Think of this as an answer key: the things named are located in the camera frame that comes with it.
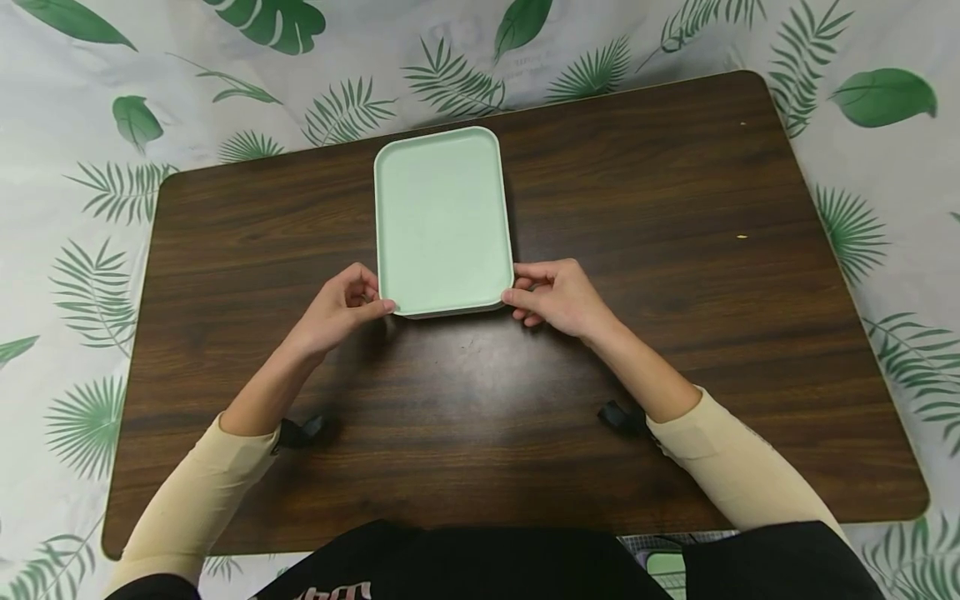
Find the person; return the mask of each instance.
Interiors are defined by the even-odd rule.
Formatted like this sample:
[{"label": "person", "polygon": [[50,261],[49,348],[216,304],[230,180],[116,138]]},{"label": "person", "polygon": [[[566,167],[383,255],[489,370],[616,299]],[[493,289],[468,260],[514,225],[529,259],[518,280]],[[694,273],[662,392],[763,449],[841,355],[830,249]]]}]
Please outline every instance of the person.
[{"label": "person", "polygon": [[[686,597],[882,598],[817,493],[768,443],[621,323],[572,259],[516,264],[514,319],[580,338],[646,413],[662,451],[740,534],[684,548]],[[328,281],[286,339],[163,483],[137,522],[108,600],[199,598],[204,558],[273,461],[306,378],[361,324],[392,313],[354,264]],[[294,565],[256,600],[602,598],[666,592],[607,533],[375,521]]]}]

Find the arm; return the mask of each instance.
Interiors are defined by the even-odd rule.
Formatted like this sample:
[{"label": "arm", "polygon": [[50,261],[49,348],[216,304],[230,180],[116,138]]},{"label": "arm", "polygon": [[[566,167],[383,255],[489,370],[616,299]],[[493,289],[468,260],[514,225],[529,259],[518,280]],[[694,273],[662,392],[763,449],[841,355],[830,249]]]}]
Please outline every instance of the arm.
[{"label": "arm", "polygon": [[150,501],[107,594],[155,573],[196,585],[204,559],[247,490],[273,463],[279,424],[310,373],[360,324],[393,312],[359,263],[328,281],[236,399]]},{"label": "arm", "polygon": [[517,264],[503,301],[514,318],[581,338],[647,414],[663,452],[734,527],[819,520],[847,541],[820,496],[782,456],[622,324],[575,260]]}]

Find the tray rim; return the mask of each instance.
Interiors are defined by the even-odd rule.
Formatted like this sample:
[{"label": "tray rim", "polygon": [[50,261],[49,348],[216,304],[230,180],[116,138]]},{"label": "tray rim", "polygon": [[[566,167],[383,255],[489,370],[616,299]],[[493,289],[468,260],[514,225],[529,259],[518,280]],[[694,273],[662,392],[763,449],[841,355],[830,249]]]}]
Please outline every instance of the tray rim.
[{"label": "tray rim", "polygon": [[[454,134],[462,134],[463,132],[475,131],[482,135],[488,136],[493,140],[493,147],[496,152],[496,164],[499,167],[497,169],[497,178],[498,185],[497,188],[500,192],[500,203],[502,204],[503,209],[503,226],[504,226],[504,238],[506,239],[507,246],[507,271],[510,273],[511,284],[513,283],[514,276],[514,249],[513,242],[510,239],[510,212],[507,210],[507,190],[503,182],[503,158],[500,155],[500,138],[496,136],[496,133],[482,127],[479,125],[470,125],[468,127],[459,127],[445,132],[436,132],[429,133],[427,135],[416,135],[413,137],[407,137],[404,139],[394,140],[384,144],[384,146],[377,151],[376,157],[373,159],[373,220],[376,226],[376,269],[377,276],[380,277],[380,271],[382,270],[383,263],[383,245],[380,243],[380,233],[381,233],[381,213],[380,213],[380,197],[379,197],[379,186],[376,184],[376,174],[378,172],[378,167],[380,164],[381,157],[394,146],[403,146],[410,144],[412,142],[422,142],[424,139],[430,139],[435,137],[444,137]],[[458,304],[448,306],[441,310],[433,310],[429,312],[419,312],[417,310],[397,310],[393,314],[404,317],[407,319],[430,319],[433,317],[447,317],[454,315],[464,315],[476,312],[488,312],[493,311],[503,306],[503,301],[498,296],[492,302],[484,302],[481,304],[468,303],[468,304]]]}]

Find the plastic tray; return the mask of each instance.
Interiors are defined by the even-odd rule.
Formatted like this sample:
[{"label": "plastic tray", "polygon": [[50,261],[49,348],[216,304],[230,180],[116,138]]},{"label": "plastic tray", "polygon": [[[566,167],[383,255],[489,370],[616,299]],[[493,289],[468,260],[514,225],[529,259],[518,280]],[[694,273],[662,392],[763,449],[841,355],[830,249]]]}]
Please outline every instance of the plastic tray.
[{"label": "plastic tray", "polygon": [[493,310],[513,283],[496,135],[391,142],[373,162],[380,293],[412,319]]}]

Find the dark wood table surface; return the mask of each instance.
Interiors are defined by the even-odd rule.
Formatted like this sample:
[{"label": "dark wood table surface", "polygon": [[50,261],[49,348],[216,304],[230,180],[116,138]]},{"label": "dark wood table surface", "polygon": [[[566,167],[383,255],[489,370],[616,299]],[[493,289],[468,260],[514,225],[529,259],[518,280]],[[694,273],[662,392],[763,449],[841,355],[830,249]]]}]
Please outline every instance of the dark wood table surface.
[{"label": "dark wood table surface", "polygon": [[[174,175],[159,195],[104,546],[323,282],[375,267],[373,158],[469,124],[500,139],[516,260],[575,256],[616,314],[807,478],[840,521],[918,516],[927,490],[763,80],[747,72]],[[214,547],[311,550],[369,520],[729,527],[580,343],[508,310],[368,326],[293,416],[341,426],[281,453]]]}]

